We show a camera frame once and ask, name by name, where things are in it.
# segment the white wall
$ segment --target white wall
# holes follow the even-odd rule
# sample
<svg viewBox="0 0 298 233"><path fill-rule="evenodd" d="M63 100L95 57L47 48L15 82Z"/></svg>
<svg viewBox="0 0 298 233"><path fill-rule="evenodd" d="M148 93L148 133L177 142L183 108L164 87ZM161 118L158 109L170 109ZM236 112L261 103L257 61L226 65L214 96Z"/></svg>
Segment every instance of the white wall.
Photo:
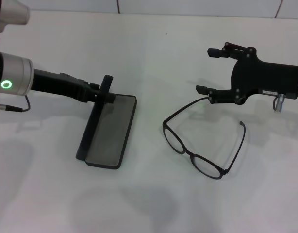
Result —
<svg viewBox="0 0 298 233"><path fill-rule="evenodd" d="M277 18L298 18L298 0L284 0Z"/></svg>
<svg viewBox="0 0 298 233"><path fill-rule="evenodd" d="M281 0L119 0L122 13L274 17Z"/></svg>
<svg viewBox="0 0 298 233"><path fill-rule="evenodd" d="M118 13L116 0L20 0L33 10Z"/></svg>

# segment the white tabletop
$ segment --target white tabletop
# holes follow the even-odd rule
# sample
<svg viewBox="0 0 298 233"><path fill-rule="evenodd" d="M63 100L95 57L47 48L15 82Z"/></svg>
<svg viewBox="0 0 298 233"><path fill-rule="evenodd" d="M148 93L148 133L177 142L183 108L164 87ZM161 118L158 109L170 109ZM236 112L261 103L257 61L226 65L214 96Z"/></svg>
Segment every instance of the white tabletop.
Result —
<svg viewBox="0 0 298 233"><path fill-rule="evenodd" d="M32 12L27 26L8 26L0 51L89 82L112 75L112 92L138 105L119 170L75 158L91 104L32 91L29 112L0 111L0 233L298 233L296 100L282 114L269 96L204 102L171 123L220 165L239 143L239 119L246 124L238 159L218 181L162 134L164 119L202 97L197 84L230 88L235 60L207 55L226 41L298 65L298 20ZM1 103L26 104L8 95Z"/></svg>

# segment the eyeglasses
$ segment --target eyeglasses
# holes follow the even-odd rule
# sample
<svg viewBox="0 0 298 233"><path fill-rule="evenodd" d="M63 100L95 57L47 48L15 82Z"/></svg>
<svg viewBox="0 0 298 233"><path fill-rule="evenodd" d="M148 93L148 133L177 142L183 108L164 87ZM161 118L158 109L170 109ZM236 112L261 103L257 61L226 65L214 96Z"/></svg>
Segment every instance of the eyeglasses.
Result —
<svg viewBox="0 0 298 233"><path fill-rule="evenodd" d="M183 108L181 108L180 110L178 110L177 112L175 112L173 115L171 115L170 117L168 117L165 121L163 121L163 133L164 136L167 140L167 142L169 143L169 145L173 148L174 151L176 151L178 154L185 154L187 153L188 155L190 155L190 160L193 164L193 166L201 173L203 173L205 176L208 176L212 179L215 180L219 180L222 178L222 176L226 175L234 161L236 160L236 157L242 147L244 138L245 138L245 133L246 133L246 126L245 124L240 121L240 125L243 126L244 128L244 134L243 134L243 138L241 141L241 144L235 154L235 157L233 158L230 166L228 169L222 169L221 167L219 167L218 165L214 164L213 162L211 162L210 160L198 155L198 154L194 154L192 152L190 152L187 147L184 145L184 143L182 142L182 140L177 136L177 134L175 134L175 132L167 125L167 123L173 119L175 116L177 116L179 113L181 113L183 110L187 109L188 107L190 107L191 105L201 101L201 100L208 100L208 97L205 98L201 98L198 99L196 101L193 101L192 103L184 106Z"/></svg>

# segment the green indicator light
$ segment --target green indicator light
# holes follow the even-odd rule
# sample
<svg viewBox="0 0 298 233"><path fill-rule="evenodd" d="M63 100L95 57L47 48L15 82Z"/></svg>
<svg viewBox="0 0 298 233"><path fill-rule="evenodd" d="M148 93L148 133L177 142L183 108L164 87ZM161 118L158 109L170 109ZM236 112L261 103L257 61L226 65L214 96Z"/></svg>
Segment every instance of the green indicator light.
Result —
<svg viewBox="0 0 298 233"><path fill-rule="evenodd" d="M3 82L1 82L1 87L3 89L9 89L12 86L12 82L10 80L5 80Z"/></svg>

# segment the eyeglass frame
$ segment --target eyeglass frame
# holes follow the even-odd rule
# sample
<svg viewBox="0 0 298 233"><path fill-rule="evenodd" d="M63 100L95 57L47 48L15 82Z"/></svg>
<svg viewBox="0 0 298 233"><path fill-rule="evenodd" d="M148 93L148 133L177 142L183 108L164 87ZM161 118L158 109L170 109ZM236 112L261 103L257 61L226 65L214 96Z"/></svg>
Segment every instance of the eyeglass frame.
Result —
<svg viewBox="0 0 298 233"><path fill-rule="evenodd" d="M238 148L238 150L237 150L237 152L236 152L236 154L235 154L235 157L233 158L233 160L232 160L232 162L231 162L229 168L227 168L227 169L222 169L221 167L219 167L218 165L216 165L216 164L213 163L212 161L210 161L210 160L204 158L203 156L200 156L200 155L198 155L198 154L195 154L195 153L190 152L190 151L187 149L187 147L184 145L184 143L182 142L182 140L177 136L177 134L176 134L176 133L175 133L175 132L174 132L174 131L167 125L167 123L168 123L171 119L173 119L175 116L177 116L177 115L178 115L179 113L181 113L183 110L187 109L188 107L190 107L190 106L192 106L193 104L195 104L195 103L197 103L197 102L199 102L199 101L202 101L202 100L209 100L209 98L208 98L208 97L204 97L204 98L195 100L195 101L193 101L193 102L187 104L187 105L184 106L183 108L179 109L178 111L176 111L174 114L172 114L171 116L169 116L167 119L165 119L165 120L163 121L163 123L162 123L162 126L163 126L163 134L164 134L164 137L165 137L165 139L167 140L168 144L173 148L173 150L174 150L175 152L177 152L178 154L185 154L185 153L187 153L188 155L190 155L190 160L191 160L192 165L193 165L199 172L201 172L202 174L204 174L205 176L207 176L207 177L209 177L209 178L212 178L212 179L215 179L215 180L219 180L219 179L221 179L224 175L226 175L226 174L229 173L229 171L230 171L232 165L234 164L234 162L235 162L235 160L236 160L236 158L237 158L238 153L240 152L240 149L241 149L241 147L242 147L242 145L243 145L243 142L244 142L244 139L245 139L245 134L246 134L246 126L245 126L245 124L244 124L242 121L240 121L240 123L239 123L239 124L240 124L241 126L243 126L243 128L244 128L243 138L242 138L241 144L240 144L240 146L239 146L239 148ZM166 130L166 129L169 130L169 131L175 136L175 138L179 141L179 143L180 143L181 146L182 146L182 151L178 151L177 149L175 149L175 148L172 146L172 144L169 142L169 140L168 140L168 138L167 138L167 136L166 136L166 134L165 134L165 130ZM198 166L196 165L196 163L195 163L195 158L196 158L196 157L199 158L199 159L202 159L202 160L204 160L204 161L206 161L206 162L208 162L210 165L212 165L213 167L215 167L215 168L219 171L219 177L213 177L213 176L210 176L210 175L206 174L205 172L201 171L201 170L198 168Z"/></svg>

